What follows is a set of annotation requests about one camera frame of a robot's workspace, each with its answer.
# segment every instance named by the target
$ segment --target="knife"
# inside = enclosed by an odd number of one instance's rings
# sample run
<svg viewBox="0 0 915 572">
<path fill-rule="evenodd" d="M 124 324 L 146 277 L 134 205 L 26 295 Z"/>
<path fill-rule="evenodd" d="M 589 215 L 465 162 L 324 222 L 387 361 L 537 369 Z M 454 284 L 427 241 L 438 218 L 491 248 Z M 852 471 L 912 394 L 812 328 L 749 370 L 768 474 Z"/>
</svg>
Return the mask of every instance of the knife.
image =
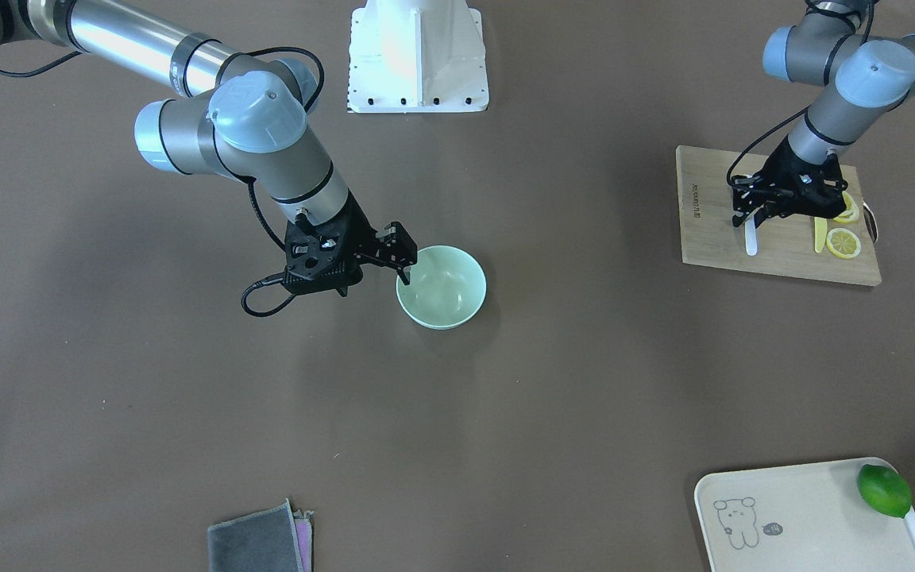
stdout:
<svg viewBox="0 0 915 572">
<path fill-rule="evenodd" d="M 824 250 L 824 238 L 828 235 L 828 219 L 814 217 L 814 251 Z"/>
<path fill-rule="evenodd" d="M 749 257 L 758 256 L 758 225 L 755 217 L 750 217 L 743 224 L 743 245 Z"/>
<path fill-rule="evenodd" d="M 878 242 L 878 220 L 874 218 L 874 211 L 867 203 L 863 204 L 863 221 L 867 224 L 867 234 L 871 236 L 871 242 Z"/>
</svg>

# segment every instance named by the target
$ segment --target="green lime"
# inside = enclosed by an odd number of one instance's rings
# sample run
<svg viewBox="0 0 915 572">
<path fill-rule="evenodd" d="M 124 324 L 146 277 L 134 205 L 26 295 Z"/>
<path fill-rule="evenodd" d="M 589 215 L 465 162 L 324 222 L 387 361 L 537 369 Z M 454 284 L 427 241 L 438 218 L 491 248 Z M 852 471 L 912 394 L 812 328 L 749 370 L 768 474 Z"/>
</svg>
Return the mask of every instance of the green lime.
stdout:
<svg viewBox="0 0 915 572">
<path fill-rule="evenodd" d="M 889 467 L 863 465 L 856 478 L 856 486 L 872 509 L 887 516 L 905 518 L 913 506 L 909 484 Z"/>
</svg>

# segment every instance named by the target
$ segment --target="green bowl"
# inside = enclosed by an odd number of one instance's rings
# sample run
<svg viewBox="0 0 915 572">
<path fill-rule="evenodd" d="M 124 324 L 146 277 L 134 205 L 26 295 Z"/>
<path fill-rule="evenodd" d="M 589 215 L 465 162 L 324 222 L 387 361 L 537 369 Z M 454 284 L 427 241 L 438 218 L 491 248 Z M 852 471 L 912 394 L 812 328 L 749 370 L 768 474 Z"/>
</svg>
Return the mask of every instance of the green bowl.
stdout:
<svg viewBox="0 0 915 572">
<path fill-rule="evenodd" d="M 420 326 L 449 330 L 468 322 L 486 300 L 486 274 L 464 250 L 428 246 L 411 266 L 411 285 L 397 279 L 397 301 Z"/>
</svg>

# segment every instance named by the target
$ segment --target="wooden cutting board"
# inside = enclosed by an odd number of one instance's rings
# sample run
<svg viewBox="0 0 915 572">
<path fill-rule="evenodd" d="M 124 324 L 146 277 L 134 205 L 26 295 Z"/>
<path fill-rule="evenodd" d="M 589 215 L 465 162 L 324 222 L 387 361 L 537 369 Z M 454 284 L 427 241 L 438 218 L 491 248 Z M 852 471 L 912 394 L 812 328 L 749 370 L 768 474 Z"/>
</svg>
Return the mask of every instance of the wooden cutting board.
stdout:
<svg viewBox="0 0 915 572">
<path fill-rule="evenodd" d="M 726 171 L 737 153 L 676 148 L 676 185 L 680 210 L 680 249 L 689 265 L 791 276 L 863 286 L 882 283 L 874 243 L 862 216 L 863 195 L 856 169 L 842 166 L 850 195 L 861 206 L 861 217 L 851 224 L 828 221 L 828 230 L 847 228 L 860 238 L 860 256 L 843 260 L 828 247 L 814 253 L 814 221 L 802 214 L 769 218 L 758 228 L 758 254 L 744 249 L 743 227 L 733 228 L 733 199 L 726 184 Z M 749 175 L 765 164 L 766 156 L 747 155 L 734 174 Z"/>
</svg>

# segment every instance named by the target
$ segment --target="yellow lemon slice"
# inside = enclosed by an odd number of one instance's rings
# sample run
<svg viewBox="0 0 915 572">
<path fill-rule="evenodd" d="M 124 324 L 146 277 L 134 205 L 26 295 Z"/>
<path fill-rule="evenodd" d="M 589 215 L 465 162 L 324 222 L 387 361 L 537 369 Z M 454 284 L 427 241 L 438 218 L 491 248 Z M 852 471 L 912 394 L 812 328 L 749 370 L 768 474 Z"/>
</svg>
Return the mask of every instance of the yellow lemon slice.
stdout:
<svg viewBox="0 0 915 572">
<path fill-rule="evenodd" d="M 857 206 L 856 200 L 849 192 L 842 191 L 842 199 L 846 202 L 846 210 L 839 213 L 838 217 L 832 218 L 836 223 L 849 224 L 860 220 L 860 206 Z"/>
<path fill-rule="evenodd" d="M 824 238 L 824 245 L 839 258 L 855 258 L 860 255 L 860 239 L 845 228 L 834 228 Z"/>
</svg>

